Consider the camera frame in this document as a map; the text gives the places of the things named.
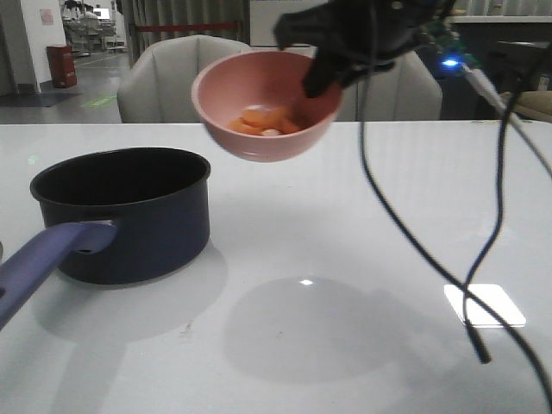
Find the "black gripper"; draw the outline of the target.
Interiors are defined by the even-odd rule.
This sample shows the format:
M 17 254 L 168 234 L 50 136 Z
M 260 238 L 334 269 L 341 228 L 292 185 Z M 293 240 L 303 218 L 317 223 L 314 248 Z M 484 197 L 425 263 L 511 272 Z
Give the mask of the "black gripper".
M 319 97 L 342 69 L 342 89 L 391 71 L 392 61 L 416 46 L 418 30 L 435 13 L 434 1 L 328 1 L 285 13 L 273 35 L 280 49 L 297 44 L 316 49 L 302 86 L 307 97 Z

